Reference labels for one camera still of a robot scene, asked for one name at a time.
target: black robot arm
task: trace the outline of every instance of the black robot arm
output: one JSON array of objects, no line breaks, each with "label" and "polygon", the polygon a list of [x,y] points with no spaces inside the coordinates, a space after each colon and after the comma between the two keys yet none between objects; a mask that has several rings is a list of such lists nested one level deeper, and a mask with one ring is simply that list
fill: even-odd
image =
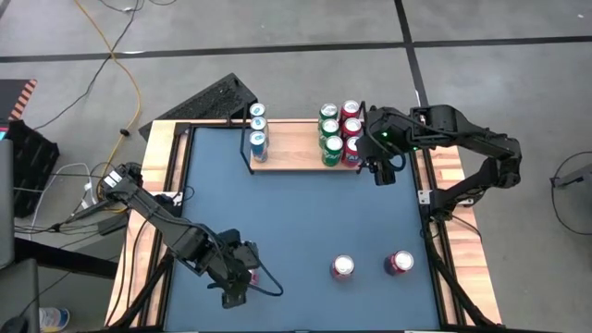
[{"label": "black robot arm", "polygon": [[207,273],[215,282],[210,288],[223,290],[222,306],[231,308],[246,302],[249,269],[259,267],[256,245],[241,242],[236,229],[219,234],[203,224],[192,224],[185,218],[174,217],[159,201],[142,188],[141,166],[127,163],[105,176],[99,186],[106,198],[124,203],[148,220],[163,235],[163,243],[198,276]]},{"label": "black robot arm", "polygon": [[[376,185],[395,182],[395,172],[404,168],[405,154],[416,149],[458,145],[487,159],[475,174],[447,190],[429,193],[430,215],[450,219],[460,202],[476,203],[491,187],[510,188],[520,182],[520,143],[469,122],[449,105],[414,107],[409,116],[392,107],[370,108],[364,135],[358,140],[358,154],[364,166],[375,174]],[[403,164],[390,160],[399,155]]]}]

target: green soda can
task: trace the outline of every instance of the green soda can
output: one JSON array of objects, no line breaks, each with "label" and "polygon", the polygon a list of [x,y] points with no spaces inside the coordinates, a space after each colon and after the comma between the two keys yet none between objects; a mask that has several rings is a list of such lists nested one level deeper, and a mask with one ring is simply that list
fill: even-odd
[{"label": "green soda can", "polygon": [[343,148],[343,140],[339,136],[327,138],[325,149],[323,149],[323,164],[327,167],[336,166],[341,160],[341,148]]},{"label": "green soda can", "polygon": [[337,120],[337,107],[334,104],[327,103],[321,107],[318,111],[318,130],[321,130],[321,126],[323,125],[323,121],[327,119],[335,119]]},{"label": "green soda can", "polygon": [[333,135],[339,136],[339,123],[336,119],[325,119],[321,125],[321,133],[318,137],[318,146],[325,148],[325,140]]}]

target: concrete floor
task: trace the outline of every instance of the concrete floor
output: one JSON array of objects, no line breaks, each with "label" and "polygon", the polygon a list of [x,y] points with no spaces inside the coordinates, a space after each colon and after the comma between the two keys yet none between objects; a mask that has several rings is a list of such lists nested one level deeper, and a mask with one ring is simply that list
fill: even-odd
[{"label": "concrete floor", "polygon": [[[82,3],[114,41],[128,16],[98,1]],[[108,3],[125,7],[135,1]],[[403,0],[403,4],[415,41],[592,35],[592,4],[584,0]],[[179,0],[172,6],[146,2],[118,50],[364,41],[402,41],[392,1]],[[97,33],[70,0],[13,0],[0,18],[0,56],[103,52]],[[592,242],[556,221],[549,177],[568,155],[590,150],[592,44],[421,48],[415,52],[431,104],[454,105],[474,123],[509,133],[522,145],[523,182],[509,191],[488,192],[475,208],[503,322],[509,327],[588,331],[592,327]],[[403,110],[417,105],[404,49],[161,57],[123,63],[142,90],[141,124],[229,72],[235,72],[269,105],[271,117],[314,117],[322,103],[348,98]],[[92,60],[0,63],[0,79],[39,81],[24,115],[34,127],[81,94],[99,65],[100,61]],[[59,144],[60,166],[73,162],[92,166],[107,158],[118,129],[132,116],[134,107],[127,77],[108,64],[92,94],[42,133]],[[116,162],[141,162],[144,148],[143,139],[133,136]],[[467,173],[477,170],[482,159],[462,152]],[[592,156],[584,156],[566,171],[591,161]],[[57,182],[37,224],[49,226],[67,216],[84,182]],[[561,214],[574,228],[592,231],[589,195],[580,186],[558,193]],[[40,235],[35,239],[60,246],[74,241],[73,237]],[[120,246],[110,239],[88,240],[96,241],[92,245],[96,255]],[[105,281],[84,283],[92,286]],[[66,288],[67,284],[58,285],[55,295]],[[101,323],[108,288],[80,285],[80,289],[89,295],[86,300],[56,302],[94,315],[93,322]]]}]

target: red soda can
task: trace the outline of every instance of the red soda can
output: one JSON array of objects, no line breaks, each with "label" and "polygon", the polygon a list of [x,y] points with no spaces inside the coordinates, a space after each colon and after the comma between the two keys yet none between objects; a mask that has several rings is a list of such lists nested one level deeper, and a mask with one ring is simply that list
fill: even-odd
[{"label": "red soda can", "polygon": [[348,139],[345,150],[343,151],[343,157],[341,162],[346,167],[357,167],[360,164],[360,156],[358,156],[358,147],[355,142],[358,141],[358,137],[351,137]]},{"label": "red soda can", "polygon": [[257,274],[257,270],[249,269],[249,273],[251,273],[251,282],[250,284],[256,286],[259,284],[259,275]]},{"label": "red soda can", "polygon": [[345,119],[360,116],[360,105],[356,101],[345,101],[339,113],[339,123],[343,124]]},{"label": "red soda can", "polygon": [[341,126],[341,139],[344,142],[351,137],[359,137],[362,134],[362,122],[358,118],[347,118]]},{"label": "red soda can", "polygon": [[349,255],[338,255],[331,263],[331,276],[336,280],[349,279],[353,274],[353,259]]},{"label": "red soda can", "polygon": [[385,258],[385,271],[395,276],[408,272],[413,267],[413,256],[407,251],[397,251]]}]

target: black crate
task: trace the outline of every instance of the black crate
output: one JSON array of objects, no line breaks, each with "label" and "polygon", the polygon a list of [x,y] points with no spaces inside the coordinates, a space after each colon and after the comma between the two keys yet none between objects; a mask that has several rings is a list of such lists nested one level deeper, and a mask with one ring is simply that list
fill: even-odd
[{"label": "black crate", "polygon": [[[242,108],[257,103],[257,97],[234,73],[168,110],[159,119],[242,119]],[[138,132],[148,141],[152,121]]]},{"label": "black crate", "polygon": [[[15,188],[42,191],[59,157],[57,144],[27,127],[24,121],[11,121],[6,139],[13,144],[13,183]],[[14,190],[15,216],[35,211],[40,192]]]}]

